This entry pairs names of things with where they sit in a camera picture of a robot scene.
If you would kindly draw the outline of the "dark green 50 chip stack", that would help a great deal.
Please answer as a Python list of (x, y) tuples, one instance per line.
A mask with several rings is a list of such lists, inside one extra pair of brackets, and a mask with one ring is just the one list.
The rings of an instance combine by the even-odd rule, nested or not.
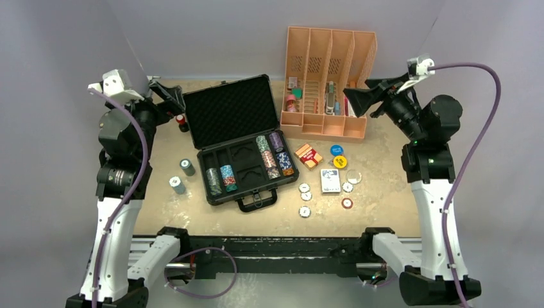
[(186, 176), (193, 176), (195, 175), (196, 173), (196, 170), (192, 164), (192, 162), (187, 159), (187, 158), (184, 158), (180, 161), (179, 163), (180, 165), (180, 168), (182, 169), (183, 173), (186, 175)]

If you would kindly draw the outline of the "white blue 10 chip stack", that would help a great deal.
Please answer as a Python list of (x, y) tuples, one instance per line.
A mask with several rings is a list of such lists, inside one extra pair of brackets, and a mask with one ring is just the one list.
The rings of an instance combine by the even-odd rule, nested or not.
[(186, 192), (186, 187), (179, 176), (173, 176), (170, 178), (169, 185), (176, 194), (185, 194)]

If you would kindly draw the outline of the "red playing card deck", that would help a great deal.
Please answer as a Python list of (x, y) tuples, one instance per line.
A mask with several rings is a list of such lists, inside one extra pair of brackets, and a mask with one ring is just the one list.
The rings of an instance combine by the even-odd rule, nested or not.
[(294, 154), (309, 170), (314, 169), (323, 161), (323, 157), (310, 144), (304, 144)]

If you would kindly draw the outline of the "blue playing card deck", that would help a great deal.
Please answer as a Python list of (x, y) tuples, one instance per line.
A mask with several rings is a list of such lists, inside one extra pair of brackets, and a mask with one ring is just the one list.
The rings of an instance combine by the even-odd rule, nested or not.
[(321, 192), (323, 194), (340, 193), (341, 181), (338, 169), (321, 169)]

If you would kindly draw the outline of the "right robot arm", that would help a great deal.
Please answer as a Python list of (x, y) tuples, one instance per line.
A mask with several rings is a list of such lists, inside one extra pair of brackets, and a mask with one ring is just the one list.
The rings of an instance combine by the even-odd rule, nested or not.
[(462, 106), (441, 94), (421, 107), (407, 76), (368, 80), (363, 89), (343, 92), (355, 115), (387, 115), (408, 138), (401, 163), (416, 201), (421, 253), (415, 255), (389, 228), (367, 228), (360, 244), (368, 261), (381, 258), (399, 278), (405, 304), (462, 305), (481, 294), (481, 284), (468, 275), (455, 223), (453, 188), (458, 176), (449, 148), (460, 129)]

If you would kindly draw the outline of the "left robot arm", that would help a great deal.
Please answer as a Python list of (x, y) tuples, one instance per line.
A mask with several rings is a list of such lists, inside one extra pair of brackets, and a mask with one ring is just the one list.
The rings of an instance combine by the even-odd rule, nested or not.
[(182, 89), (153, 80), (149, 92), (139, 94), (111, 76), (90, 84), (88, 90), (108, 107), (99, 128), (98, 221), (82, 286), (66, 306), (145, 307), (149, 290), (167, 263), (191, 256), (190, 243), (174, 229), (158, 235), (135, 264), (128, 263), (152, 171), (149, 159), (157, 127), (183, 113)]

